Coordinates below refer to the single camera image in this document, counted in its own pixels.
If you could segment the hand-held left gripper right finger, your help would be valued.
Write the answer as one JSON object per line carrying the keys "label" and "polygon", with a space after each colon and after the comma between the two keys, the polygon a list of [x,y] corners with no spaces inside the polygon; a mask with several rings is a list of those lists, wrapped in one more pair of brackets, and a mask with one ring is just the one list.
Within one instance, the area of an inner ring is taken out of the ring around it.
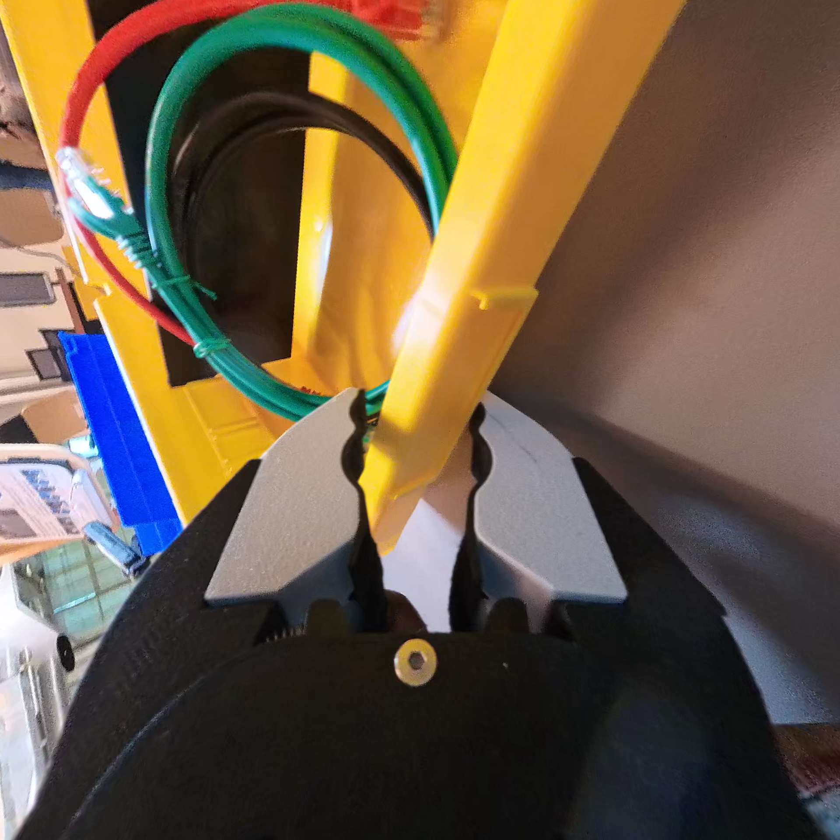
{"label": "hand-held left gripper right finger", "polygon": [[534,632],[556,605],[617,605],[627,588],[571,452],[489,392],[469,420],[472,487],[459,546],[459,630],[520,601]]}

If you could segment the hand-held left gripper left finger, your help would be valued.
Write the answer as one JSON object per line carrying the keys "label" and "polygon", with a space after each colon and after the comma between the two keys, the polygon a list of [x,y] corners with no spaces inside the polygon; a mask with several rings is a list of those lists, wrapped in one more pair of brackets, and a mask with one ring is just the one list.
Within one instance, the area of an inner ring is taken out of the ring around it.
{"label": "hand-held left gripper left finger", "polygon": [[359,480],[365,394],[349,388],[292,425],[259,461],[205,591],[211,606],[270,602],[302,627],[318,601],[352,627],[384,626],[384,582]]}

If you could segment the blue plastic bin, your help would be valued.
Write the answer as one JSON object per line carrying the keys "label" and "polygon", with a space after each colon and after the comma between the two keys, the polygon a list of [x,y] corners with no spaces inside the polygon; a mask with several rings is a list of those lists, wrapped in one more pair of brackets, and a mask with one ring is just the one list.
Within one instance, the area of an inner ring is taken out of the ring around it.
{"label": "blue plastic bin", "polygon": [[73,332],[58,339],[120,520],[144,555],[161,553],[182,523],[109,340]]}

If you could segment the yellow plastic bin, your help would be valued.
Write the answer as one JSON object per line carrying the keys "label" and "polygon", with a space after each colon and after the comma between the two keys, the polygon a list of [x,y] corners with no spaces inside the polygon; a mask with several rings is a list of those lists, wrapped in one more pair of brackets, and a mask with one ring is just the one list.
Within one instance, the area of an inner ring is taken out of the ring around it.
{"label": "yellow plastic bin", "polygon": [[[185,526],[310,408],[365,389],[383,552],[445,467],[683,2],[2,2],[2,34],[122,377]],[[111,74],[176,30],[141,212]],[[231,59],[310,55],[306,93],[182,113]],[[291,355],[260,364],[189,271],[197,210],[255,140],[304,133]]]}

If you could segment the white document stand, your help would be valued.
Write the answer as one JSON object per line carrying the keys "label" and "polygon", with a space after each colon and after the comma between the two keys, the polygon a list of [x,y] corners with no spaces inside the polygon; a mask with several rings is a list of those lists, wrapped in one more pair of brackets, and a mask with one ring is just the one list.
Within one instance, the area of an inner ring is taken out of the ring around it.
{"label": "white document stand", "polygon": [[147,559],[119,536],[122,523],[91,464],[48,444],[1,445],[1,565],[89,542],[135,579]]}

